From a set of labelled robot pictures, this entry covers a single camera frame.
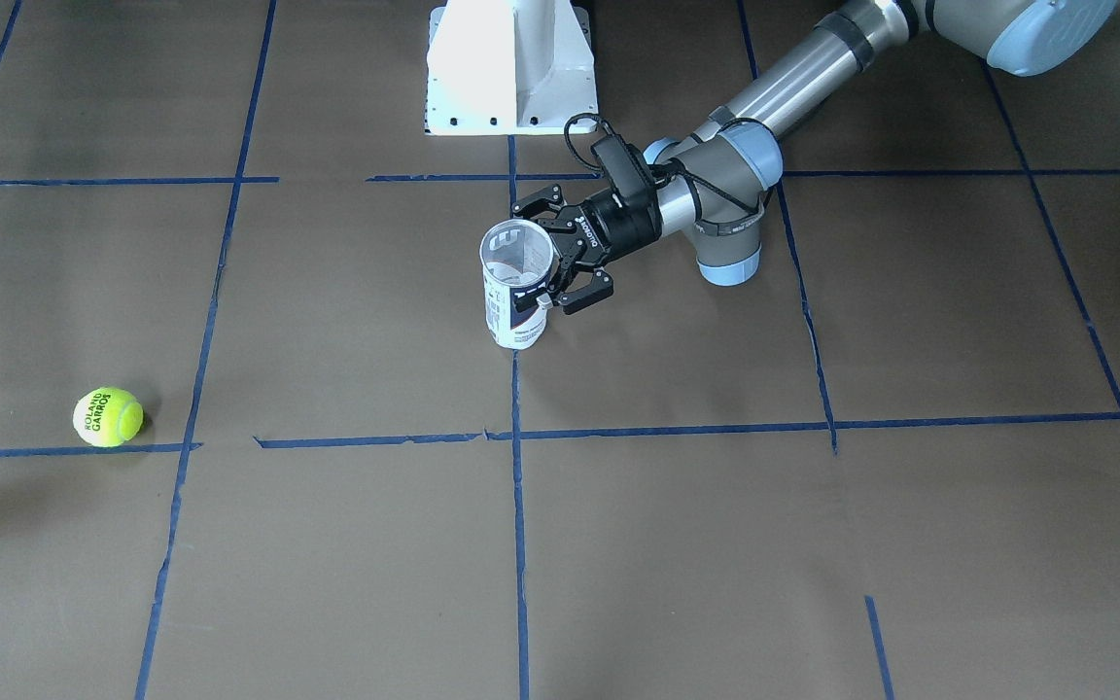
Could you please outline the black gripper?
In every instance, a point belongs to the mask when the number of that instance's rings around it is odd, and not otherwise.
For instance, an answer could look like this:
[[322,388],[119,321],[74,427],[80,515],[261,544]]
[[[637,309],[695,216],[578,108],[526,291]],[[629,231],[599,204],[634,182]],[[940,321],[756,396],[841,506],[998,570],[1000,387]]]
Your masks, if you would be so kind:
[[[609,188],[569,205],[561,187],[550,185],[513,202],[508,218],[530,222],[547,234],[560,234],[564,269],[557,267],[539,282],[511,292],[511,310],[525,316],[552,307],[573,315],[609,298],[613,280],[601,265],[641,251],[662,235],[657,195],[653,193],[620,196]],[[588,273],[590,279],[572,289],[578,273]]]

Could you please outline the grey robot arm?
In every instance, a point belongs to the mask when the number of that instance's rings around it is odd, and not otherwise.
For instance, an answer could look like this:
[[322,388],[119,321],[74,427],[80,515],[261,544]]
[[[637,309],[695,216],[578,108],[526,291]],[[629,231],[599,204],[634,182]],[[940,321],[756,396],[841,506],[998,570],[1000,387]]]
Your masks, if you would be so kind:
[[883,53],[932,32],[1005,74],[1036,76],[1084,48],[1114,9],[1112,1],[848,1],[684,138],[641,150],[605,116],[572,114],[569,124],[601,129],[581,164],[608,185],[578,203],[552,186],[512,204],[511,225],[543,237],[543,268],[520,280],[507,307],[578,312],[613,295],[612,262],[679,232],[708,283],[746,283],[760,265],[766,199],[784,174],[782,138]]

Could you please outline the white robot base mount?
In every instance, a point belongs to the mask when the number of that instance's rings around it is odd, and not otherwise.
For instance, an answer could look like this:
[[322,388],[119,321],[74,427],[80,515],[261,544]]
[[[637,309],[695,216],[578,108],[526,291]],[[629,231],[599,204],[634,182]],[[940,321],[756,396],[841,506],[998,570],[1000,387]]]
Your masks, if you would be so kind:
[[588,1],[447,1],[426,62],[428,134],[561,134],[599,110]]

